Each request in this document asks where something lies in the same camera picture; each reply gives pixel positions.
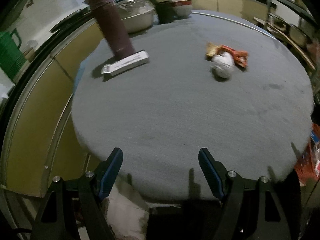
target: round table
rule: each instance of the round table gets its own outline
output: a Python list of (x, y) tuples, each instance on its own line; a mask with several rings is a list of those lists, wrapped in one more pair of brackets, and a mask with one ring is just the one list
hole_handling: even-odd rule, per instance
[[(89, 152), (105, 160), (121, 148), (120, 174), (157, 200), (213, 198), (198, 164), (202, 147), (244, 178), (289, 174), (310, 134), (313, 99), (303, 66), (283, 44), (197, 14), (131, 40), (136, 51), (148, 52), (148, 64), (106, 81), (100, 69), (113, 54), (104, 39), (81, 64), (72, 120)], [(248, 51), (247, 70), (216, 79), (205, 59), (207, 41)]]

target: white bowl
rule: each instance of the white bowl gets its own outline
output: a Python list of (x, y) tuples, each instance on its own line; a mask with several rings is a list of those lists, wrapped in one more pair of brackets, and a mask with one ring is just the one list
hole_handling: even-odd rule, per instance
[(187, 18), (192, 10), (191, 0), (169, 0), (178, 17)]

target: metal pot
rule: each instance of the metal pot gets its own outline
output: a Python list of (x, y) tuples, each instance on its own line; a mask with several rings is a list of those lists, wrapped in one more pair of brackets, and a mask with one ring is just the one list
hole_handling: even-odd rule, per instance
[(135, 33), (149, 28), (153, 24), (154, 9), (122, 19), (128, 33)]
[(299, 47), (304, 48), (306, 46), (307, 35), (293, 24), (290, 24), (289, 36)]
[(122, 19), (148, 12), (153, 8), (147, 0), (124, 0), (117, 5)]

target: kitchen utensil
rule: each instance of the kitchen utensil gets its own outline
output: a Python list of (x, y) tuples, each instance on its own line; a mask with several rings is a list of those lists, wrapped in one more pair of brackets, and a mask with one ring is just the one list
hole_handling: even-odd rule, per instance
[(306, 46), (308, 40), (307, 35), (293, 24), (290, 24), (289, 35), (299, 47), (304, 48)]
[(316, 27), (314, 27), (310, 22), (305, 19), (299, 19), (299, 29), (302, 30), (309, 38), (313, 38), (316, 33)]
[(174, 21), (175, 12), (169, 1), (158, 2), (157, 0), (149, 0), (156, 9), (159, 18), (159, 24), (171, 23)]
[(117, 60), (135, 53), (114, 0), (86, 0)]
[(136, 33), (149, 28), (153, 24), (154, 9), (122, 19), (128, 33)]
[(289, 24), (286, 23), (285, 20), (279, 15), (270, 13), (270, 16), (273, 19), (273, 25), (281, 32), (287, 34), (289, 30)]
[(171, 5), (180, 18), (188, 18), (192, 10), (192, 1), (191, 0), (169, 0)]

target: white cloth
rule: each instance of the white cloth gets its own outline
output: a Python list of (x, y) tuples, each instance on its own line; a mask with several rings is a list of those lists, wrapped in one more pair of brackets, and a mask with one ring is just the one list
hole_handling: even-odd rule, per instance
[(117, 240), (145, 240), (149, 207), (139, 192), (119, 177), (102, 202), (104, 216)]
[(215, 55), (212, 59), (211, 68), (222, 78), (230, 78), (234, 69), (235, 62), (230, 53), (224, 52), (221, 55)]

